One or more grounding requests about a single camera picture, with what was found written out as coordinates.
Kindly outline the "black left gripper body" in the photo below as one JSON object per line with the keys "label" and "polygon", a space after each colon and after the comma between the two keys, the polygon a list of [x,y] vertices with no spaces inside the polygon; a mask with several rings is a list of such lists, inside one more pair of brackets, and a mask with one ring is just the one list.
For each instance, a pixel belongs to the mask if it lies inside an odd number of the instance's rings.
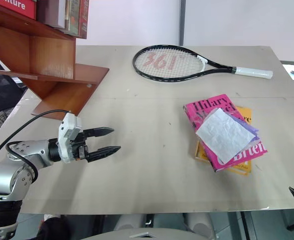
{"label": "black left gripper body", "polygon": [[71,141],[72,154],[76,161],[86,159],[89,156],[88,146],[86,145],[88,137],[89,130],[83,130]]}

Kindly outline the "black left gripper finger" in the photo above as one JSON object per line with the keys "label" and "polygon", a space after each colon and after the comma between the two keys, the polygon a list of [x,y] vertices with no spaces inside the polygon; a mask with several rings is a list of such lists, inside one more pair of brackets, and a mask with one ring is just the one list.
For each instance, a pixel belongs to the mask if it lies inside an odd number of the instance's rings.
{"label": "black left gripper finger", "polygon": [[113,128],[110,127],[97,127],[83,130],[83,134],[86,138],[90,137],[101,137],[108,135],[114,131]]}
{"label": "black left gripper finger", "polygon": [[107,146],[100,148],[94,152],[90,152],[87,154],[87,162],[91,163],[100,159],[104,159],[114,153],[116,153],[121,146]]}

